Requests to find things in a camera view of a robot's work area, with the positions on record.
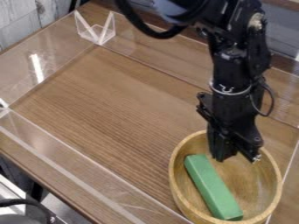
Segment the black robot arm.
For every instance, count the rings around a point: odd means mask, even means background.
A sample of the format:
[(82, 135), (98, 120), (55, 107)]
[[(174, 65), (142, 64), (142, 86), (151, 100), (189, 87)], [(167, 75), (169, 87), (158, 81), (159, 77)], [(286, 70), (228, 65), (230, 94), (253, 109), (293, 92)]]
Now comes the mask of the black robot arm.
[(270, 68), (268, 19), (260, 0), (154, 0), (163, 19), (194, 25), (204, 32), (213, 59), (209, 93), (198, 93), (198, 112), (209, 122), (210, 154), (225, 161), (242, 154), (250, 162), (262, 155), (264, 138), (257, 117), (265, 95), (273, 93), (265, 71)]

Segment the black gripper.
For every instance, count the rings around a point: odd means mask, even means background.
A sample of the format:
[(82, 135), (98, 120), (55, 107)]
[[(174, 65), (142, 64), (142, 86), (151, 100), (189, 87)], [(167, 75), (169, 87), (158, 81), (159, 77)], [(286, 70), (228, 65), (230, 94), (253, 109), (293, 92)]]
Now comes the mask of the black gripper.
[(218, 162), (241, 153), (250, 163), (262, 155), (265, 141), (257, 126), (258, 113), (244, 94), (198, 93), (197, 111), (209, 123), (210, 154)]

